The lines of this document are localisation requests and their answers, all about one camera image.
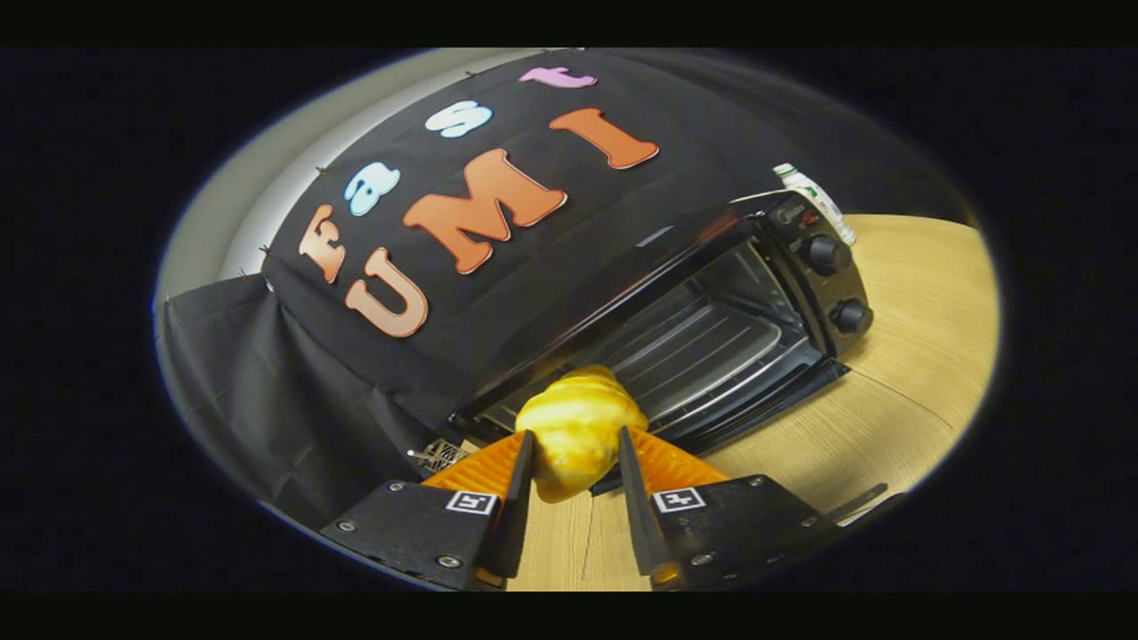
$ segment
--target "letter m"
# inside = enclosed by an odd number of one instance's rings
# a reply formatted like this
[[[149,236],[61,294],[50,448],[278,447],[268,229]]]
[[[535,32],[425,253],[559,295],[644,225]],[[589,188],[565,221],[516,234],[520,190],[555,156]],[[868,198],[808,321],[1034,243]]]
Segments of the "letter m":
[[[492,149],[467,163],[463,171],[470,198],[431,194],[407,210],[403,223],[422,227],[454,254],[455,270],[467,274],[489,260],[489,243],[476,243],[467,233],[498,241],[510,239],[502,205],[513,212],[513,223],[530,227],[566,203],[564,191],[546,189],[505,159],[505,150]]]

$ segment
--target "oven control panel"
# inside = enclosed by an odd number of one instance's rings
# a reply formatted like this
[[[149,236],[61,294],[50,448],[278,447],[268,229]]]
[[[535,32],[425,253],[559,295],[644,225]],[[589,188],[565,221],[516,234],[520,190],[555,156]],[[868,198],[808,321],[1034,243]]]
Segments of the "oven control panel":
[[[873,323],[873,310],[853,263],[853,253],[817,208],[799,194],[765,199],[752,215],[767,251],[794,290],[814,310],[809,322],[831,355],[846,353]]]

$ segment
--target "orange letter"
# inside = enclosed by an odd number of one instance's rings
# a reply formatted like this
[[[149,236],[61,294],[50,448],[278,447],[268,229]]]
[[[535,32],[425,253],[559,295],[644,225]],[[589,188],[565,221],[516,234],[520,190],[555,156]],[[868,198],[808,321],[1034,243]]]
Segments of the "orange letter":
[[[550,129],[568,129],[609,156],[612,169],[628,169],[655,157],[660,147],[641,142],[601,117],[601,109],[577,109],[556,117]]]
[[[358,311],[380,331],[393,338],[405,338],[423,326],[423,322],[427,321],[427,296],[387,260],[386,248],[379,247],[371,253],[368,262],[363,265],[363,272],[387,282],[395,289],[395,293],[403,296],[403,302],[407,303],[407,307],[403,310],[403,313],[391,313],[378,300],[371,297],[371,294],[368,293],[368,285],[363,280],[356,280],[352,282],[348,295],[344,298],[344,304],[348,309]]]
[[[454,268],[462,274],[478,269],[494,253],[489,243],[475,243],[463,231],[509,240],[503,204],[513,212],[514,224],[529,227],[568,199],[564,191],[546,189],[518,171],[502,149],[492,149],[470,161],[464,175],[469,199],[431,194],[411,205],[403,216],[404,224],[422,227],[454,254],[457,259]]]
[[[308,230],[300,238],[300,255],[306,255],[324,270],[324,280],[329,285],[336,280],[336,274],[344,265],[344,256],[347,249],[344,247],[332,248],[331,243],[340,239],[340,230],[331,222],[327,222],[332,216],[332,205],[320,205],[316,207],[316,215],[312,216]]]

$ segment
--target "light blue letter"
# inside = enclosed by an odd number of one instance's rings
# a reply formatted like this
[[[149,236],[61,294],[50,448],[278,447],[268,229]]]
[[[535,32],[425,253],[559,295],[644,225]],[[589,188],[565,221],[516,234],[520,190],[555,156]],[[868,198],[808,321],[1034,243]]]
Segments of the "light blue letter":
[[[360,170],[344,190],[344,199],[352,200],[352,215],[363,215],[399,183],[399,170],[390,170],[381,162],[373,162]]]
[[[494,112],[478,106],[473,100],[455,102],[427,118],[427,129],[443,131],[443,138],[459,138],[471,129],[478,129],[489,121]]]

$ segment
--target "letter s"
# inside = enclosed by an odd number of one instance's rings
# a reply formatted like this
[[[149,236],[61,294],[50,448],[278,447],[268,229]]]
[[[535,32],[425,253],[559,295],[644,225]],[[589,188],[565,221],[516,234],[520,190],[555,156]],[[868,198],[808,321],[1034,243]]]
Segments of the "letter s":
[[[459,138],[486,124],[494,112],[475,100],[462,100],[427,118],[429,131],[442,131],[443,138]]]

